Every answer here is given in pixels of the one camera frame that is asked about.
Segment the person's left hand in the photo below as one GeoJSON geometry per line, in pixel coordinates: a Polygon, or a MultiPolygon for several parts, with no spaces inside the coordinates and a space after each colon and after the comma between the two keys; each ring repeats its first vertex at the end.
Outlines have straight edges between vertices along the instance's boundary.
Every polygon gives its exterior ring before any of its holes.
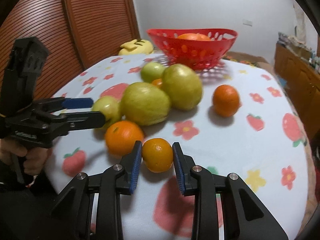
{"type": "Polygon", "coordinates": [[[24,159],[23,168],[28,175],[36,176],[40,174],[51,154],[51,148],[36,147],[28,150],[14,139],[1,139],[1,162],[12,166],[13,156],[20,157],[24,159]]]}

